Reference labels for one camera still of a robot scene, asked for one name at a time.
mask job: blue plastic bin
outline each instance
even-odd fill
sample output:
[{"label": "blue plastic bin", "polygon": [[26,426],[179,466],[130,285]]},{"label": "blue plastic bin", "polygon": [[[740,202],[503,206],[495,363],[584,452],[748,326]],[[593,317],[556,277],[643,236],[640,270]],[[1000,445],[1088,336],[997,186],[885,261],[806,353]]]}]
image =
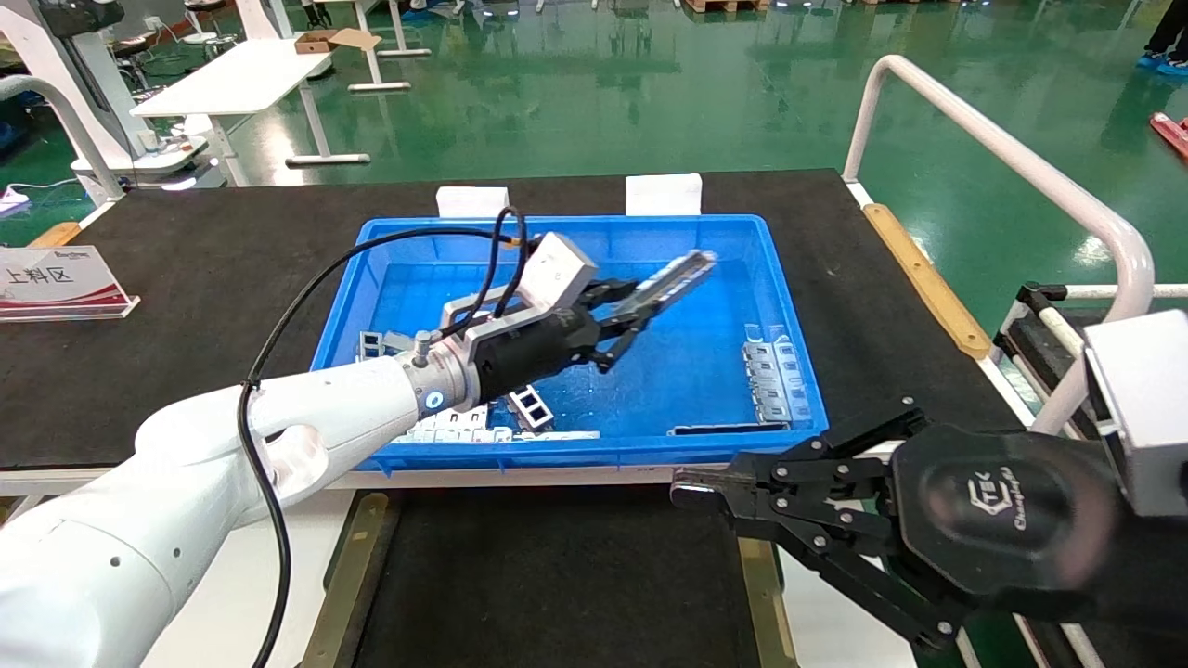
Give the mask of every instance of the blue plastic bin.
[{"label": "blue plastic bin", "polygon": [[[491,221],[381,219],[359,241],[413,227],[491,229]],[[596,430],[580,441],[393,443],[360,466],[366,471],[626,466],[727,461],[738,450],[779,450],[827,427],[813,366],[784,284],[767,223],[753,215],[677,218],[530,218],[531,234],[567,235],[598,263],[600,278],[646,278],[691,248],[718,253],[709,278],[653,320],[607,374],[571,367],[535,384],[561,431]],[[353,363],[360,330],[434,329],[442,304],[478,291],[489,241],[413,238],[385,244],[347,265],[311,368]],[[497,284],[514,253],[504,252]],[[791,430],[669,436],[677,426],[756,421],[742,344],[786,341],[801,365]],[[493,424],[512,424],[493,412]]]}]

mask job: table leg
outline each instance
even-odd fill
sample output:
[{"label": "table leg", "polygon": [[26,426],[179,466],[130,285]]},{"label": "table leg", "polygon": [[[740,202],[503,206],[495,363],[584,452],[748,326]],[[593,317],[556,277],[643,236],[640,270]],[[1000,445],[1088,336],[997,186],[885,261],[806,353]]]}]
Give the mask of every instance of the table leg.
[{"label": "table leg", "polygon": [[322,116],[317,115],[317,103],[314,101],[314,92],[309,83],[302,81],[298,87],[301,101],[305,107],[305,118],[309,119],[309,127],[314,131],[314,143],[317,144],[316,156],[293,156],[285,160],[289,166],[303,165],[340,165],[369,163],[371,156],[367,153],[330,153],[330,144],[326,140],[326,130],[322,127]]},{"label": "table leg", "polygon": [[[364,11],[362,1],[355,0],[355,2],[352,2],[352,5],[355,6],[355,18],[359,20],[359,30],[364,32],[371,32],[367,29],[367,12]],[[406,81],[393,81],[393,82],[384,81],[384,78],[379,74],[379,59],[375,58],[374,49],[368,49],[367,51],[364,51],[364,57],[367,58],[367,69],[369,69],[372,73],[372,82],[352,83],[350,86],[347,87],[347,90],[356,93],[360,90],[406,90],[411,88],[411,86]]]},{"label": "table leg", "polygon": [[227,176],[227,183],[233,187],[247,183],[244,169],[239,164],[239,156],[230,147],[230,139],[227,139],[227,133],[223,132],[219,116],[210,116],[210,143],[219,150],[219,168]]},{"label": "table leg", "polygon": [[429,49],[409,49],[409,45],[404,42],[404,26],[400,25],[400,7],[397,5],[396,0],[387,0],[387,11],[392,13],[392,27],[396,29],[396,49],[388,49],[386,51],[375,51],[377,56],[381,57],[409,57],[409,56],[428,56],[432,53]]}]

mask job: chair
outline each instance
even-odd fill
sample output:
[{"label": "chair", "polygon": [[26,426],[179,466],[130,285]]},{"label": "chair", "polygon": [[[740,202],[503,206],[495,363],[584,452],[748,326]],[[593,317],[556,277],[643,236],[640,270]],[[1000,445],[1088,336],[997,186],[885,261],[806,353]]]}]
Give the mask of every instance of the chair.
[{"label": "chair", "polygon": [[[201,45],[203,57],[207,61],[217,58],[239,42],[236,34],[223,34],[219,30],[219,21],[214,18],[214,12],[227,6],[227,0],[184,0],[185,18],[194,26],[195,32],[182,38],[185,44]],[[210,26],[214,32],[202,30],[202,14],[210,14]]]}]

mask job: stool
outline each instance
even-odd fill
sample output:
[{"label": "stool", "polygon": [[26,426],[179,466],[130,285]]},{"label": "stool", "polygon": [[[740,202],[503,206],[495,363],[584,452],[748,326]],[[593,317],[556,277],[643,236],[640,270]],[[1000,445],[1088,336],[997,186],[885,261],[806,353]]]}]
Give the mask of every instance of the stool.
[{"label": "stool", "polygon": [[144,37],[125,39],[112,44],[112,56],[115,57],[115,67],[120,74],[131,80],[128,88],[132,92],[132,100],[137,103],[144,102],[157,93],[165,89],[164,86],[148,86],[148,76],[145,74],[144,62],[140,55],[148,50],[148,40]]},{"label": "stool", "polygon": [[219,31],[219,21],[210,17],[210,25],[214,32],[202,30],[201,15],[213,13],[227,6],[227,0],[185,0],[187,18],[194,25],[194,34],[187,34],[182,42],[187,44],[202,45],[203,57],[213,61],[220,53],[235,45],[239,37],[235,34],[223,34]]}]

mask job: white block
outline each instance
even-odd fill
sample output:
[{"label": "white block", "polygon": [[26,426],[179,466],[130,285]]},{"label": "white block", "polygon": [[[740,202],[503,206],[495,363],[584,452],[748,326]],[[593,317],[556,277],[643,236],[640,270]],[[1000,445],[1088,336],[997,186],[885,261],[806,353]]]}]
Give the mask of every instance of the white block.
[{"label": "white block", "polygon": [[701,175],[628,176],[627,215],[701,215]]},{"label": "white block", "polygon": [[437,189],[438,218],[495,218],[510,203],[506,188],[442,185]]}]

